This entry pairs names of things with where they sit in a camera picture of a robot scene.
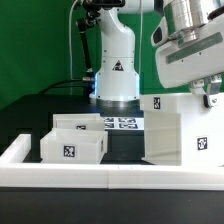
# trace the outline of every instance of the white cylinder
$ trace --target white cylinder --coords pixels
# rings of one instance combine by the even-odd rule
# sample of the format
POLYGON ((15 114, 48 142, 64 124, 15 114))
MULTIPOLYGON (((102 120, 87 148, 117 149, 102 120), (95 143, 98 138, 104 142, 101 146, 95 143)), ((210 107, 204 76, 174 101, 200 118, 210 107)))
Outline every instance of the white cylinder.
POLYGON ((152 12, 154 10, 154 0, 126 0, 124 7, 119 9, 121 14, 140 14, 152 12))

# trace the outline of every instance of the cable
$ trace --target cable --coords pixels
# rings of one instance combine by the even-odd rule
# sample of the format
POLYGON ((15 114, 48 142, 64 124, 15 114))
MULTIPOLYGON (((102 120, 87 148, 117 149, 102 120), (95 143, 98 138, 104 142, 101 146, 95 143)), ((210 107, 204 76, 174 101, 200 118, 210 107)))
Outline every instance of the cable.
POLYGON ((72 7, 70 9, 69 13, 69 54, 70 54, 70 79, 73 79, 73 67, 72 67, 72 15, 73 15, 73 10, 78 3, 79 0, 75 0, 74 3, 72 4, 72 7))
POLYGON ((55 88, 62 84, 72 83, 72 82, 82 82, 82 79, 71 79, 71 80, 64 80, 64 81, 56 82, 56 83, 48 86, 47 88, 41 90, 38 94, 45 94, 48 90, 50 90, 52 88, 55 88))
POLYGON ((140 19, 140 40, 139 40, 139 76, 141 75, 141 67, 142 67, 142 29, 143 29, 143 7, 142 0, 140 0, 140 10, 141 10, 141 19, 140 19))

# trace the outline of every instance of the metal bracket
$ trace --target metal bracket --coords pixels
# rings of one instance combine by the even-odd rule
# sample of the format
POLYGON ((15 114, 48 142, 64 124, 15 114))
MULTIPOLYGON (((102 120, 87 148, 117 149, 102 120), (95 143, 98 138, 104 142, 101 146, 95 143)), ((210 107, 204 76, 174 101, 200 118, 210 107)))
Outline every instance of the metal bracket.
POLYGON ((190 82, 189 89, 193 94, 204 95, 204 105, 207 108, 218 105, 218 93, 222 84, 221 74, 190 82))

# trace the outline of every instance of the black cable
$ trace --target black cable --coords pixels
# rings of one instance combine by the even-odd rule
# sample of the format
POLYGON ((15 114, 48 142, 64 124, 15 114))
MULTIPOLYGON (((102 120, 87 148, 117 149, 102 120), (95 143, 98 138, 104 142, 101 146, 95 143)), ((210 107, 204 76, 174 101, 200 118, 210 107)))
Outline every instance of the black cable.
POLYGON ((70 80, 64 80, 60 82, 56 82, 54 84, 51 84, 47 88, 41 90, 38 94, 45 94, 48 90, 53 89, 59 85, 66 84, 66 83, 72 83, 72 82, 82 82, 82 79, 70 79, 70 80))

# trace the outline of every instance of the white plastic bin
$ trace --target white plastic bin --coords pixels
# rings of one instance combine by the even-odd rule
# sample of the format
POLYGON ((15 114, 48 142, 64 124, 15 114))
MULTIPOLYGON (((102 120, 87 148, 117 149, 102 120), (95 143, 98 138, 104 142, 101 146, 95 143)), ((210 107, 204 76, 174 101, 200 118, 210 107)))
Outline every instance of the white plastic bin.
POLYGON ((41 139, 43 163, 99 164, 107 152, 107 132, 52 129, 41 139))
POLYGON ((203 96, 144 95, 145 158, 160 165, 224 164, 224 94, 219 105, 206 108, 203 96))
POLYGON ((54 114, 53 128, 104 131, 100 114, 54 114))

